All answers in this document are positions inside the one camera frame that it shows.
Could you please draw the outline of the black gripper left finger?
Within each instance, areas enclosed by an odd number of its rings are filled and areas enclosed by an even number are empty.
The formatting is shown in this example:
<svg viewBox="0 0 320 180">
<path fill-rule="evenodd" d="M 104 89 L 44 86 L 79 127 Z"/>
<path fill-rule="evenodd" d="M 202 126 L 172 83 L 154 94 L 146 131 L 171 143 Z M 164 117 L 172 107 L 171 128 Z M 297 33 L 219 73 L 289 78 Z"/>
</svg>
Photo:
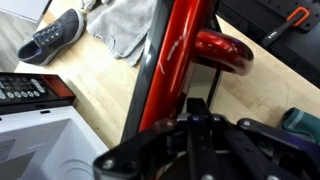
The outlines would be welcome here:
<svg viewBox="0 0 320 180">
<path fill-rule="evenodd" d="M 186 148 L 182 122 L 162 119 L 93 162 L 95 180 L 150 180 Z"/>
</svg>

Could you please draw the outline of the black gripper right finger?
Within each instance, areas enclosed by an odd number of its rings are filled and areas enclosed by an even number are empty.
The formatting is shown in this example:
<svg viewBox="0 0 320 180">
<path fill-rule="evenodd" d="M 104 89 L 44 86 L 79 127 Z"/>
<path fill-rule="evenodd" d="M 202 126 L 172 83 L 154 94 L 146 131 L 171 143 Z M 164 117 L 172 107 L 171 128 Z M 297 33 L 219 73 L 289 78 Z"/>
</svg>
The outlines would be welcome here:
<svg viewBox="0 0 320 180">
<path fill-rule="evenodd" d="M 249 118 L 213 115 L 213 130 L 253 180 L 320 180 L 320 147 Z"/>
</svg>

